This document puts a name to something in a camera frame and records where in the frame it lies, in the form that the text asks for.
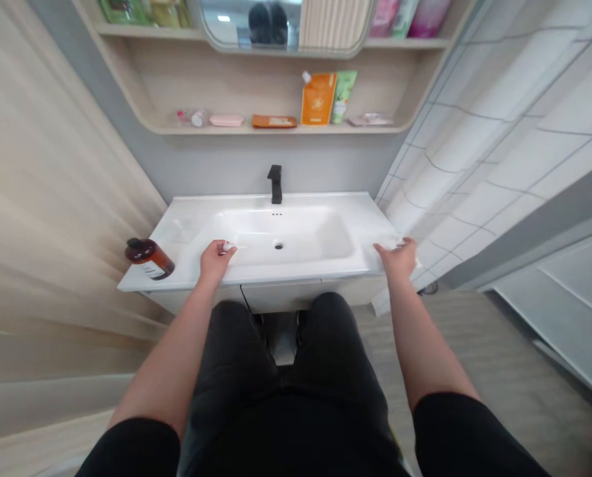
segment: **mirror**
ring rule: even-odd
[[[374,0],[197,0],[206,36],[223,52],[350,58],[368,34]]]

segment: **white sink basin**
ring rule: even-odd
[[[175,262],[155,282],[133,265],[126,292],[187,290],[199,279],[199,257],[215,239],[237,247],[223,284],[381,274],[373,243],[395,229],[366,192],[176,197],[151,239]]]
[[[347,258],[356,249],[340,214],[323,206],[223,211],[200,235],[224,237],[236,245],[232,265]]]

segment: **gray floor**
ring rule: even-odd
[[[518,321],[486,295],[446,290],[424,303],[482,400],[535,459],[555,477],[592,477],[590,395],[558,372]],[[391,316],[377,318],[370,306],[355,307],[354,313],[389,402],[391,426],[420,476]]]

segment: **wall shelf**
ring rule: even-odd
[[[349,60],[223,54],[197,29],[112,25],[97,0],[72,0],[139,121],[166,135],[396,134],[413,123],[475,0],[453,0],[438,38],[369,38]],[[300,118],[301,73],[357,70],[346,117],[379,112],[393,126],[348,123],[295,129],[253,129],[251,117]],[[241,114],[240,128],[178,125],[174,111],[205,108]]]

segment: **brown glass bottle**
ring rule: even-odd
[[[149,238],[140,240],[131,238],[126,242],[128,245],[124,255],[131,262],[141,265],[144,273],[151,280],[163,280],[170,276],[175,270],[175,264],[159,246]]]

